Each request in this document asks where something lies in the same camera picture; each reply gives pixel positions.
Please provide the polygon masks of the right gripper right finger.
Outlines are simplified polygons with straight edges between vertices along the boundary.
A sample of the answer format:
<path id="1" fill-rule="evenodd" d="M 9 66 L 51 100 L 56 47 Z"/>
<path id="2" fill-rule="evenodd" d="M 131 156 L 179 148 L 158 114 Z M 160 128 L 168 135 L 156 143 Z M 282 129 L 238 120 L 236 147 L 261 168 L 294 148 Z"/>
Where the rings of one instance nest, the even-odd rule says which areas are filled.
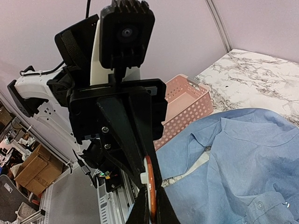
<path id="1" fill-rule="evenodd" d="M 157 224 L 180 224 L 163 187 L 157 189 Z"/>

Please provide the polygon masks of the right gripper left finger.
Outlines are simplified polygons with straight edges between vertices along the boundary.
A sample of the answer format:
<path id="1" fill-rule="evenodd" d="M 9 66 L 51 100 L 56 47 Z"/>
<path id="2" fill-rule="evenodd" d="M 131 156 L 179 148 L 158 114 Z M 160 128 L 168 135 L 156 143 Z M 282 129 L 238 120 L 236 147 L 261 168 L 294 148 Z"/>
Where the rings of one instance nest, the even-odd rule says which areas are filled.
<path id="1" fill-rule="evenodd" d="M 142 187 L 126 221 L 126 224 L 149 224 L 149 222 L 150 212 L 148 205 L 148 195 L 146 188 Z"/>

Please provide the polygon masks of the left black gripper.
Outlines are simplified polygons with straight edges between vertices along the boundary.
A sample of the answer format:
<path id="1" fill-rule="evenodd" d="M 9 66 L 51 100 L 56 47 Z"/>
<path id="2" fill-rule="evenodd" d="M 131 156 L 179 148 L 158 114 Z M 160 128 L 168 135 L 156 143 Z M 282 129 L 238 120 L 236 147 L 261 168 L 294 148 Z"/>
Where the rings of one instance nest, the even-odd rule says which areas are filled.
<path id="1" fill-rule="evenodd" d="M 155 186 L 161 186 L 162 177 L 153 140 L 162 137 L 162 122 L 166 118 L 166 84 L 162 80 L 135 80 L 77 89 L 74 81 L 51 79 L 47 85 L 59 104 L 68 108 L 77 143 L 96 138 L 105 122 L 109 134 L 118 145 L 118 148 L 108 151 L 109 159 L 140 187 L 142 156 L 148 155 L 153 166 Z M 134 128 L 122 100 L 116 98 L 128 94 Z"/>

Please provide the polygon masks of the orange portrait round brooch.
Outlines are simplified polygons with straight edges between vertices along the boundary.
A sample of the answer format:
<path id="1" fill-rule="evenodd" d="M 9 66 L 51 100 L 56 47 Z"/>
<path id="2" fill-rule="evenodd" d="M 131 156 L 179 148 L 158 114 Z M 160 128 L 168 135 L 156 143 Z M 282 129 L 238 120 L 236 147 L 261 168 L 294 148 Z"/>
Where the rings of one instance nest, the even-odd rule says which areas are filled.
<path id="1" fill-rule="evenodd" d="M 153 165 L 149 155 L 146 155 L 143 160 L 145 172 L 140 173 L 141 183 L 147 187 L 148 207 L 150 220 L 152 224 L 156 223 L 157 200 L 156 200 L 156 186 L 153 172 Z"/>

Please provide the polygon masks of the blue button-up shirt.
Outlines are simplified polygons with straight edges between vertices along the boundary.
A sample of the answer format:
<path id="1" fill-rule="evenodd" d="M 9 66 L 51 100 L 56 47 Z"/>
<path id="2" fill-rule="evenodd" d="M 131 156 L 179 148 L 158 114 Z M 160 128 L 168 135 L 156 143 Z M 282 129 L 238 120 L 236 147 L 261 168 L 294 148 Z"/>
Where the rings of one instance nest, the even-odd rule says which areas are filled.
<path id="1" fill-rule="evenodd" d="M 238 109 L 192 122 L 157 151 L 182 224 L 296 224 L 299 129 L 266 109 Z"/>

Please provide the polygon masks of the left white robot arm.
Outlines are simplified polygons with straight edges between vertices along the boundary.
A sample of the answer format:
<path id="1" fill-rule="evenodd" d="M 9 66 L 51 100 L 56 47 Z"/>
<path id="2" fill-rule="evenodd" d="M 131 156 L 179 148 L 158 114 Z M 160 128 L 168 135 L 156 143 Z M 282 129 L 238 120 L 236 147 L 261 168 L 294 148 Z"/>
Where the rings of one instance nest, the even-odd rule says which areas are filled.
<path id="1" fill-rule="evenodd" d="M 161 138 L 167 101 L 160 79 L 125 80 L 145 59 L 155 23 L 152 12 L 93 15 L 55 35 L 63 63 L 53 71 L 32 66 L 8 85 L 27 117 L 40 115 L 47 104 L 68 109 L 69 119 L 49 115 L 47 124 L 59 131 L 72 149 L 94 168 L 122 169 L 137 186 L 141 174 L 162 182 L 154 149 Z"/>

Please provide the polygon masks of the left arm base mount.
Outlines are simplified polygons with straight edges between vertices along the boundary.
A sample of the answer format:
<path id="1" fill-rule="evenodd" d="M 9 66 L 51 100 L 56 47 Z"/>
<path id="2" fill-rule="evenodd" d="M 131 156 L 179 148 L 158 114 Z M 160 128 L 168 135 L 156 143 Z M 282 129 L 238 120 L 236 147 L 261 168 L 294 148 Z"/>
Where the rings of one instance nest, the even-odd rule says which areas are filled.
<path id="1" fill-rule="evenodd" d="M 92 176 L 93 181 L 100 182 L 97 186 L 104 183 L 107 193 L 123 187 L 121 170 L 106 158 L 100 143 L 90 143 L 88 148 L 83 150 L 80 157 L 89 168 L 98 171 Z"/>

